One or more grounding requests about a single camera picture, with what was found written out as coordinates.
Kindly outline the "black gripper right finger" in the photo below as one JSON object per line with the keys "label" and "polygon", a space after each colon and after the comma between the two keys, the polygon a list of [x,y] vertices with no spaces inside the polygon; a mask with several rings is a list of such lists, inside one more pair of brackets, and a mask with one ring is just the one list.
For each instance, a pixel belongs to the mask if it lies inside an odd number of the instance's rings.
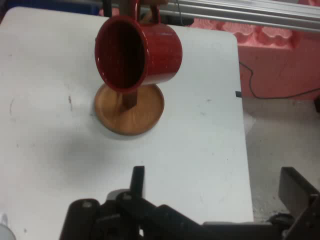
{"label": "black gripper right finger", "polygon": [[282,167],[278,196],[294,218],[285,240],[320,238],[320,192],[295,168]]}

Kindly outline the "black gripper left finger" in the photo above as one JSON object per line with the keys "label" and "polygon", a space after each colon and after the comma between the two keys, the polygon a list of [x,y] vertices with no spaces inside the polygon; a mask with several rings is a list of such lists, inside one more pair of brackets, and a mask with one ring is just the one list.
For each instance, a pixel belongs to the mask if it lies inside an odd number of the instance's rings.
{"label": "black gripper left finger", "polygon": [[69,205],[61,240],[199,240],[203,227],[167,205],[142,197],[144,166],[135,166],[128,190],[100,204],[92,198]]}

